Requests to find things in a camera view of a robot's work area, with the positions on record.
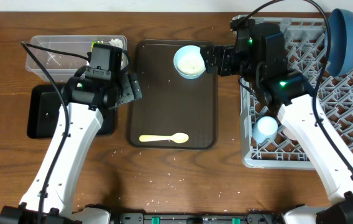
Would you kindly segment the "light blue bowl with rice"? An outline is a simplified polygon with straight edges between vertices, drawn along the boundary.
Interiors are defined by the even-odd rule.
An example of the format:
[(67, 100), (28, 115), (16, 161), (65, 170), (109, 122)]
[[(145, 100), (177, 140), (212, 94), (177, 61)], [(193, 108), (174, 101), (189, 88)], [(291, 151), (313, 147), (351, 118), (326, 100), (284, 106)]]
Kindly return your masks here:
[(173, 64), (177, 72), (185, 79), (200, 77), (205, 71), (204, 60), (200, 54), (201, 48), (196, 45), (186, 45), (177, 50)]

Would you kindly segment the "white paper wrapper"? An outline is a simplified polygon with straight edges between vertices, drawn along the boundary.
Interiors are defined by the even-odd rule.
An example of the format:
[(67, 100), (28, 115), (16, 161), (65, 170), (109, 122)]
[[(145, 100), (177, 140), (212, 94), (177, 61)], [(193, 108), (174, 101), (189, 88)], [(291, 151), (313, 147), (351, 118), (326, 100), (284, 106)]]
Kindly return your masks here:
[(124, 42), (121, 39), (111, 39), (109, 44), (113, 47), (118, 47), (120, 49), (124, 49)]

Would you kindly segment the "light blue plastic cup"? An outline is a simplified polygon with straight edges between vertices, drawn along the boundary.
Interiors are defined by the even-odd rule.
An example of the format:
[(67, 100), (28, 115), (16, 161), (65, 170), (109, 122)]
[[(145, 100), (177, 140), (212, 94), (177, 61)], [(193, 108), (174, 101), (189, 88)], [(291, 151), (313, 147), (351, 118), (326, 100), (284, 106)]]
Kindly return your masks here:
[(257, 144), (263, 144), (266, 140), (273, 141), (277, 136), (277, 120), (270, 116), (260, 118), (252, 128), (252, 137)]

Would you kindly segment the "dark blue plate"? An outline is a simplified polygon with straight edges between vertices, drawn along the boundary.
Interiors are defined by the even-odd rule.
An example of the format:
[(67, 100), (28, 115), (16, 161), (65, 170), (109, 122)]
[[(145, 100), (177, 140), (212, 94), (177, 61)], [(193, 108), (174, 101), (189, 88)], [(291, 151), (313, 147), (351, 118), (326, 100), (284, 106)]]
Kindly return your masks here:
[(353, 12), (334, 9), (329, 17), (331, 51), (327, 67), (333, 77), (345, 75), (353, 69)]

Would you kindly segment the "green yellow snack packet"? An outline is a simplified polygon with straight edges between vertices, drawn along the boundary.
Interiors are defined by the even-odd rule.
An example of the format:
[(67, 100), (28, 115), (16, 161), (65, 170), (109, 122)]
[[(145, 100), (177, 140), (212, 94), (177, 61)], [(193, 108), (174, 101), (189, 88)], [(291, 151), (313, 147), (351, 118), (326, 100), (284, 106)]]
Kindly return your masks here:
[(104, 43), (104, 42), (103, 42), (102, 40), (95, 40), (95, 41), (93, 41), (92, 44), (91, 44), (90, 52), (93, 51), (93, 47), (94, 47), (95, 44), (103, 44), (103, 43)]

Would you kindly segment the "pink plastic cup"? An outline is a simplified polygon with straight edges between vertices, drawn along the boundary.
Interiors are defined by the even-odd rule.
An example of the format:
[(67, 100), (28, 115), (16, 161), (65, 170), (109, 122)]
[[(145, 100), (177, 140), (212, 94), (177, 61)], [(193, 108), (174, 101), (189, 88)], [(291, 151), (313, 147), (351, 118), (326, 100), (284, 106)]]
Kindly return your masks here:
[(292, 141), (296, 141), (296, 137), (293, 135), (291, 131), (288, 130), (288, 128), (283, 129), (283, 134), (288, 138), (291, 139)]

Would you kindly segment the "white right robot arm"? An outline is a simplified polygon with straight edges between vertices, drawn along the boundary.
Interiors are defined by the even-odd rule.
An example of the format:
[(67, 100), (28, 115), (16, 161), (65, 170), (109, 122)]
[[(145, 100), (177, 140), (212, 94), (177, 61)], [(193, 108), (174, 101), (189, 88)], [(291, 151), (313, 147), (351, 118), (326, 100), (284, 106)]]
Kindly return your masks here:
[(250, 82), (256, 99), (274, 110), (309, 157), (331, 206), (299, 206), (282, 215), (284, 223), (353, 223), (353, 153), (318, 105), (306, 77), (288, 68), (285, 38), (276, 24), (231, 24), (237, 33), (231, 46), (200, 48), (206, 71), (240, 75)]

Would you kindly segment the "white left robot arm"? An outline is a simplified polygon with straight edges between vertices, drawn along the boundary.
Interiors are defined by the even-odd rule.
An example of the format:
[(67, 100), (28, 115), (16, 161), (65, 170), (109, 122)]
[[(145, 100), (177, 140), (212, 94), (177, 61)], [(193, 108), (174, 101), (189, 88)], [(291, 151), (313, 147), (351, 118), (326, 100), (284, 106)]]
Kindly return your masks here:
[(71, 77), (62, 89), (56, 130), (34, 182), (17, 207), (5, 206), (0, 223), (110, 223), (99, 205), (73, 213), (73, 197), (88, 149), (104, 121), (103, 114), (142, 98), (136, 74), (114, 80)]

